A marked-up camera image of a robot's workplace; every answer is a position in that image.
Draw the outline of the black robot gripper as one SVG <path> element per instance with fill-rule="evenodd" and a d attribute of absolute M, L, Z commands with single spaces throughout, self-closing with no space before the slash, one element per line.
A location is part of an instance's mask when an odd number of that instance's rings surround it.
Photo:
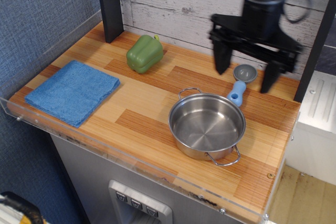
<path fill-rule="evenodd" d="M 284 0 L 244 0 L 241 16 L 211 16 L 209 37 L 219 74 L 230 66 L 234 50 L 268 63 L 261 93 L 268 93 L 281 73 L 293 72 L 302 45 L 279 26 L 283 5 Z"/>

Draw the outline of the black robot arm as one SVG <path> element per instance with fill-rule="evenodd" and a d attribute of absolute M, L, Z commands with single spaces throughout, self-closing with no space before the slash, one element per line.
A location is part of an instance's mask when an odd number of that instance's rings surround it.
<path fill-rule="evenodd" d="M 285 0 L 244 0 L 241 16 L 211 16 L 209 38 L 219 74 L 230 66 L 234 50 L 267 64 L 261 93 L 267 93 L 282 73 L 293 72 L 303 46 L 280 28 L 284 3 Z"/>

